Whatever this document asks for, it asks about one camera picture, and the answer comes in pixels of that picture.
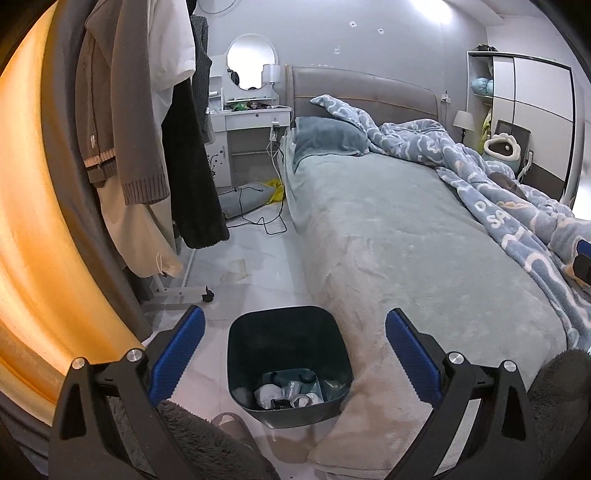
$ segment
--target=wardrobe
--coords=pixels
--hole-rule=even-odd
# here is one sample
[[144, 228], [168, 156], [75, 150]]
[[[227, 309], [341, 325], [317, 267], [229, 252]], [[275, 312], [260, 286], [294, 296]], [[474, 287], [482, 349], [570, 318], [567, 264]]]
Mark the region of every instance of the wardrobe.
[[469, 106], [492, 104], [491, 133], [499, 121], [531, 132], [525, 158], [532, 158], [523, 183], [571, 204], [583, 161], [584, 100], [569, 66], [539, 57], [501, 52], [468, 52], [469, 76], [487, 69], [493, 95]]

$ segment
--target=caster wheel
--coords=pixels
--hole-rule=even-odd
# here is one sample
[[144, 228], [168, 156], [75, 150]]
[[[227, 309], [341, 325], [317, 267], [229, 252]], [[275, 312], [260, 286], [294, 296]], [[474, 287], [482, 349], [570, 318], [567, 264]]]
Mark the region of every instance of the caster wheel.
[[215, 297], [215, 295], [213, 294], [213, 292], [211, 290], [209, 290], [209, 288], [205, 287], [205, 295], [201, 295], [203, 301], [205, 303], [211, 303], [213, 302], [213, 299]]

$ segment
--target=white lampshade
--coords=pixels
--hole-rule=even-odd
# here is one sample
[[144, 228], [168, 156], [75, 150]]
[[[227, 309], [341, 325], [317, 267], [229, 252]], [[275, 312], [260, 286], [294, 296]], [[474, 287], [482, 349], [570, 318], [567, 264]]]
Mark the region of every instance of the white lampshade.
[[276, 63], [267, 63], [262, 66], [262, 82], [279, 83], [281, 81], [281, 65]]
[[474, 117], [470, 112], [464, 112], [463, 110], [458, 111], [453, 126], [469, 130], [470, 132], [476, 131]]

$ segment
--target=blue-gray pillow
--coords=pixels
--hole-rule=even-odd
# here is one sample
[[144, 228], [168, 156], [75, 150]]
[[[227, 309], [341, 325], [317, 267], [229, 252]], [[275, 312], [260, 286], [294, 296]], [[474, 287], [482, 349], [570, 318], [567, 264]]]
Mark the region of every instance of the blue-gray pillow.
[[369, 138], [358, 128], [336, 118], [299, 116], [295, 119], [293, 169], [312, 155], [361, 156], [369, 152]]

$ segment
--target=round mirror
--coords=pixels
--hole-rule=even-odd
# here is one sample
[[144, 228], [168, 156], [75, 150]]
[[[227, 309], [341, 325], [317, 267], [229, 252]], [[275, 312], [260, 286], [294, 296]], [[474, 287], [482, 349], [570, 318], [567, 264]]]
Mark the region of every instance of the round mirror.
[[228, 74], [242, 90], [262, 87], [262, 66], [276, 63], [275, 49], [262, 35], [249, 33], [238, 37], [227, 53]]

